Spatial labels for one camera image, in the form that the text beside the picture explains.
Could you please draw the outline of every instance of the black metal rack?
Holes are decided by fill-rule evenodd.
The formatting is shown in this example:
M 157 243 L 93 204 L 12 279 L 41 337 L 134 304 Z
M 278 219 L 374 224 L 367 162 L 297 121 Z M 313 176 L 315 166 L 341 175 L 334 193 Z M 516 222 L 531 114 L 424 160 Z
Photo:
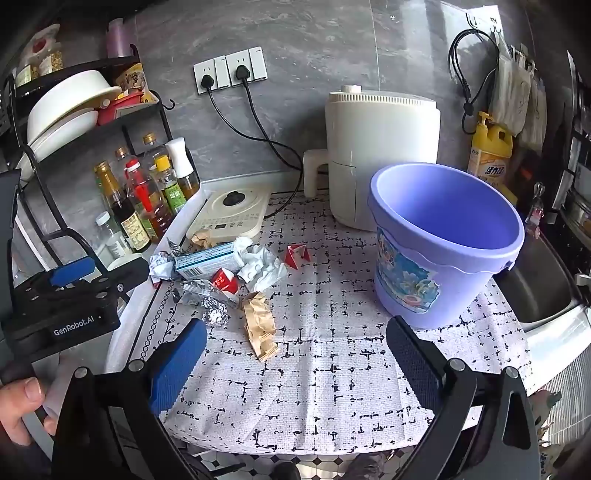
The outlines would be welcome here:
M 33 85 L 25 84 L 24 86 L 19 87 L 19 88 L 15 87 L 13 76 L 9 75 L 5 79 L 4 84 L 2 86 L 2 91 L 4 92 L 4 96 L 2 98 L 2 110 L 4 111 L 6 118 L 5 118 L 4 125 L 0 126 L 0 137 L 3 134 L 8 133 L 8 131 L 13 130 L 14 135 L 15 135 L 15 139 L 16 139 L 16 143 L 17 143 L 16 158 L 20 158 L 22 153 L 26 154 L 27 157 L 29 158 L 29 161 L 31 162 L 31 168 L 33 170 L 33 177 L 29 181 L 29 183 L 32 183 L 35 181 L 39 185 L 39 188 L 41 190 L 41 194 L 43 195 L 43 198 L 44 198 L 44 200 L 45 200 L 45 202 L 46 202 L 46 204 L 47 204 L 47 206 L 48 206 L 48 208 L 49 208 L 49 210 L 50 210 L 50 212 L 51 212 L 53 218 L 55 219 L 59 228 L 55 231 L 52 231 L 49 233 L 44 233 L 41 230 L 38 222 L 36 221 L 35 216 L 33 215 L 30 204 L 27 200 L 27 196 L 25 194 L 24 187 L 19 187 L 18 197 L 21 200 L 25 214 L 29 218 L 29 221 L 31 222 L 31 225 L 33 226 L 33 229 L 35 230 L 35 233 L 39 237 L 40 241 L 43 243 L 43 246 L 46 248 L 47 252 L 50 254 L 53 261 L 58 266 L 63 265 L 63 262 L 61 261 L 61 259 L 57 255 L 55 249 L 51 246 L 50 242 L 52 240 L 57 239 L 57 238 L 62 238 L 62 237 L 68 236 L 71 239 L 73 239 L 76 243 L 78 243 L 80 245 L 80 247 L 82 247 L 82 249 L 84 250 L 86 255 L 88 255 L 89 257 L 91 257 L 95 261 L 96 268 L 98 268 L 98 270 L 103 275 L 105 275 L 107 272 L 106 267 L 102 264 L 102 262 L 100 261 L 100 259 L 98 258 L 98 256 L 96 255 L 96 253 L 94 252 L 92 247 L 89 245 L 89 243 L 84 239 L 84 237 L 81 236 L 81 234 L 79 234 L 74 229 L 69 228 L 67 226 L 66 221 L 62 217 L 62 215 L 59 211 L 59 208 L 57 207 L 57 205 L 53 199 L 53 196 L 51 195 L 51 192 L 49 191 L 49 188 L 47 187 L 47 183 L 45 181 L 44 174 L 39 169 L 39 162 L 37 161 L 37 158 L 36 158 L 35 154 L 33 153 L 33 150 L 27 144 L 27 142 L 23 141 L 22 134 L 21 134 L 21 128 L 24 125 L 26 125 L 26 121 L 22 122 L 22 119 L 19 117 L 18 108 L 17 108 L 17 100 L 27 98 L 27 96 L 30 95 L 32 92 L 37 92 L 37 96 L 39 96 L 39 98 L 40 98 L 40 95 L 39 95 L 40 92 L 45 93 L 46 91 L 50 90 L 51 87 L 57 85 L 62 80 L 66 79 L 69 76 L 74 75 L 76 73 L 83 72 L 85 70 L 111 69 L 113 67 L 124 68 L 124 70 L 125 70 L 125 68 L 139 62 L 139 55 L 137 53 L 136 47 L 134 45 L 132 45 L 131 47 L 134 52 L 134 55 L 132 57 L 122 57 L 119 59 L 102 59 L 102 60 L 98 60 L 98 61 L 94 61 L 94 62 L 80 64 L 80 65 L 77 65 L 74 67 L 69 67 L 68 69 L 59 70 L 55 73 L 50 73 L 48 75 L 40 77 L 39 79 L 33 80 L 32 82 L 30 82 L 30 83 L 35 82 L 35 84 L 33 84 Z M 168 119 L 166 117 L 166 110 L 172 110 L 174 108 L 174 101 L 171 99 L 170 100 L 171 106 L 165 106 L 162 102 L 162 99 L 160 98 L 160 95 L 154 90 L 151 90 L 151 92 L 154 94 L 154 96 L 156 96 L 158 98 L 158 103 L 156 103 L 153 106 L 146 107 L 142 110 L 138 110 L 137 112 L 131 113 L 131 114 L 129 114 L 125 117 L 122 117 L 122 118 L 125 118 L 128 120 L 130 116 L 135 116 L 136 114 L 138 114 L 140 112 L 144 112 L 146 110 L 154 111 L 155 109 L 157 109 L 158 113 L 160 114 L 160 118 L 162 120 L 162 123 L 163 123 L 164 132 L 166 133 L 167 141 L 170 141 L 173 139 L 173 136 L 170 131 Z M 33 107 L 33 105 L 29 105 L 28 110 L 30 111 L 30 109 L 32 107 Z M 87 132 L 87 134 L 91 133 L 92 131 L 94 131 L 98 128 L 104 128 L 108 125 L 110 125 L 110 124 L 106 124 L 103 127 L 95 127 L 94 129 Z M 125 126 L 125 124 L 123 122 L 121 122 L 121 130 L 122 130 L 123 135 L 125 137 L 125 142 L 127 144 L 127 147 L 129 148 L 129 151 L 135 155 L 134 146 L 133 146 L 131 139 L 129 137 L 127 127 Z M 87 134 L 81 135 L 79 138 L 84 138 L 85 135 L 87 135 Z M 193 167 L 193 170 L 197 173 L 197 169 L 195 168 L 195 164 L 193 162 L 193 157 L 191 156 L 191 153 L 188 148 L 186 149 L 186 153 L 189 158 L 189 162 L 191 162 L 191 166 Z M 16 167 L 16 165 L 17 165 L 17 161 L 10 162 L 7 159 L 7 166 L 8 166 L 9 170 L 13 170 Z M 125 293 L 122 293 L 121 298 L 124 299 L 125 301 L 129 301 L 129 297 Z

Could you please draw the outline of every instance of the soy sauce bottle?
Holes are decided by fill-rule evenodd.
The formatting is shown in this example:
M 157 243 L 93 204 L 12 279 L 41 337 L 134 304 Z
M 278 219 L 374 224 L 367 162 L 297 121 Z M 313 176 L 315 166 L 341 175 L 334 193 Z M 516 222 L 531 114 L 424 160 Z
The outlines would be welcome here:
M 103 191 L 113 216 L 121 225 L 131 244 L 137 252 L 145 252 L 150 246 L 150 237 L 146 233 L 131 200 L 122 190 L 111 172 L 107 161 L 101 162 L 95 167 L 96 176 L 100 180 Z

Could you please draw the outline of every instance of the white tablecloth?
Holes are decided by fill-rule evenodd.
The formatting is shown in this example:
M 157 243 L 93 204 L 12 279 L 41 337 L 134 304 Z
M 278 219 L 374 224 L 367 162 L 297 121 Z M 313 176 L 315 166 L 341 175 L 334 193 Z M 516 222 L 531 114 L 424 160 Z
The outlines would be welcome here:
M 270 205 L 284 199 L 274 196 Z M 258 241 L 275 252 L 305 243 L 313 257 L 264 292 L 280 350 L 259 362 L 239 312 L 227 328 L 210 328 L 207 348 L 183 391 L 161 414 L 168 431 L 233 453 L 330 455 L 416 444 L 433 414 L 418 405 L 386 345 L 390 315 L 373 291 L 375 234 L 338 224 L 327 196 L 296 197 L 284 215 L 265 221 Z M 156 292 L 131 358 L 147 358 L 190 320 L 190 311 L 172 301 L 179 285 L 165 282 Z M 499 372 L 513 365 L 528 388 L 525 336 L 493 281 L 452 325 L 417 335 L 474 370 Z M 473 409 L 466 426 L 478 414 Z

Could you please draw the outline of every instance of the sink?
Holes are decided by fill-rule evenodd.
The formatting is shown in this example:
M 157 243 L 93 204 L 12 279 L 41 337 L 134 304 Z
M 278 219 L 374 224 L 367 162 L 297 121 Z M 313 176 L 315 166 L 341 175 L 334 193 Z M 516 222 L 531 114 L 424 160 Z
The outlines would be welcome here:
M 582 301 L 572 276 L 544 236 L 536 240 L 526 235 L 514 267 L 494 278 L 526 332 Z

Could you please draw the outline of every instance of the gray marble wall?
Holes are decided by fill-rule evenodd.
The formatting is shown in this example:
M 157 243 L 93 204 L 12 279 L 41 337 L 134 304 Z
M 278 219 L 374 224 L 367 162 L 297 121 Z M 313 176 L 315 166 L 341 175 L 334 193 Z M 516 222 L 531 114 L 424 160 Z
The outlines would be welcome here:
M 168 0 L 128 20 L 149 86 L 176 102 L 168 113 L 175 136 L 184 136 L 203 179 L 285 168 L 261 143 L 238 137 L 216 116 L 207 96 L 198 96 L 192 65 L 219 55 L 261 46 L 268 80 L 252 84 L 259 117 L 269 135 L 303 152 L 326 146 L 324 103 L 331 90 L 356 83 L 366 89 L 432 98 L 441 110 L 439 163 L 465 168 L 470 137 L 460 128 L 463 99 L 447 71 L 452 39 L 468 27 L 466 11 L 499 21 L 507 42 L 537 54 L 528 14 L 545 17 L 537 2 L 517 0 Z M 65 22 L 64 61 L 103 56 L 105 20 Z M 554 45 L 546 69 L 564 67 L 566 44 Z M 476 37 L 460 45 L 460 63 L 473 89 L 494 66 L 493 48 Z M 259 135 L 242 87 L 214 93 L 237 128 Z M 468 120 L 467 128 L 473 128 Z M 155 131 L 158 122 L 135 126 L 132 136 Z M 96 241 L 93 219 L 102 211 L 92 166 L 124 144 L 120 135 L 67 150 L 47 166 L 47 181 L 69 224 Z M 44 227 L 48 212 L 30 193 Z M 66 259 L 81 252 L 56 242 Z

